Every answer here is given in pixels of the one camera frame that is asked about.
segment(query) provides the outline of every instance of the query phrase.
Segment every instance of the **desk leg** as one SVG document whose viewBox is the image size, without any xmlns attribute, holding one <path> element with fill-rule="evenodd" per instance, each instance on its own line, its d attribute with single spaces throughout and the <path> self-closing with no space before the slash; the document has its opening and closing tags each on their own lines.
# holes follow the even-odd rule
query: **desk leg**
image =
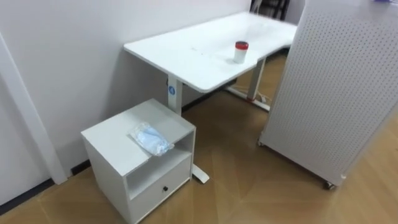
<svg viewBox="0 0 398 224">
<path fill-rule="evenodd" d="M 167 87 L 168 99 L 169 99 L 169 108 L 181 115 L 181 107 L 182 107 L 182 82 L 178 81 L 173 77 L 169 77 L 169 85 Z M 209 180 L 209 176 L 203 172 L 198 166 L 195 164 L 192 165 L 192 174 L 200 180 L 203 184 Z"/>
<path fill-rule="evenodd" d="M 266 111 L 269 111 L 270 106 L 266 105 L 263 102 L 256 100 L 256 95 L 257 95 L 257 91 L 259 88 L 261 75 L 262 75 L 262 71 L 264 69 L 265 62 L 266 62 L 266 58 L 257 62 L 257 65 L 254 68 L 253 74 L 251 76 L 250 86 L 249 86 L 249 90 L 248 90 L 247 94 L 241 93 L 240 91 L 235 90 L 233 87 L 228 87 L 226 90 L 240 98 L 243 98 L 243 99 L 251 102 L 252 104 L 254 104 Z"/>
</svg>

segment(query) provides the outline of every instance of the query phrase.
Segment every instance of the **wooden floor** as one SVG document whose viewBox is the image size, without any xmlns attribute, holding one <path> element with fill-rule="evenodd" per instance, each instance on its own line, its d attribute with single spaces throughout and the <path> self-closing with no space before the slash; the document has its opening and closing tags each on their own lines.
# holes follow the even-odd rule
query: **wooden floor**
<svg viewBox="0 0 398 224">
<path fill-rule="evenodd" d="M 263 94 L 273 96 L 284 62 L 279 57 L 267 64 Z M 198 128 L 195 163 L 211 179 L 187 183 L 142 223 L 398 223 L 397 114 L 346 182 L 331 192 L 305 170 L 256 146 L 267 113 L 245 101 L 218 93 L 183 116 Z M 3 223 L 125 222 L 88 169 L 3 215 Z"/>
</svg>

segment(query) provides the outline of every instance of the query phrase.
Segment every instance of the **white nightstand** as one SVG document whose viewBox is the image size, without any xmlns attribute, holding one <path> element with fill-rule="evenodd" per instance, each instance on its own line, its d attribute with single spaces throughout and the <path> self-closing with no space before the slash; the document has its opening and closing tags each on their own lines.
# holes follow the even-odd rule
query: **white nightstand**
<svg viewBox="0 0 398 224">
<path fill-rule="evenodd" d="M 148 122 L 174 149 L 155 157 L 127 132 Z M 82 132 L 100 189 L 130 224 L 141 221 L 191 179 L 194 125 L 149 100 Z"/>
</svg>

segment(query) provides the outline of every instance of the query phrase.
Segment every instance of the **red lid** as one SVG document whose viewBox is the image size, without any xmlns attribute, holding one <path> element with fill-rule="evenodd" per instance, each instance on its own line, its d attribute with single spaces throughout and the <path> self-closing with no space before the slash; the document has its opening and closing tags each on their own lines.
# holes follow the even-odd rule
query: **red lid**
<svg viewBox="0 0 398 224">
<path fill-rule="evenodd" d="M 235 48 L 239 50 L 247 50 L 249 48 L 249 44 L 245 41 L 237 41 L 235 43 Z"/>
</svg>

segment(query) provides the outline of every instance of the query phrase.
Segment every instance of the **desk top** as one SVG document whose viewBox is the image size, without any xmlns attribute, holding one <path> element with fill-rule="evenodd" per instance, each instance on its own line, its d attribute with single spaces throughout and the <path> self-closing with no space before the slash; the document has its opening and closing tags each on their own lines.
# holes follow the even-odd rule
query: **desk top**
<svg viewBox="0 0 398 224">
<path fill-rule="evenodd" d="M 207 93 L 292 44 L 296 26 L 240 12 L 124 45 L 143 61 Z M 245 62 L 233 62 L 235 42 L 249 43 Z"/>
</svg>

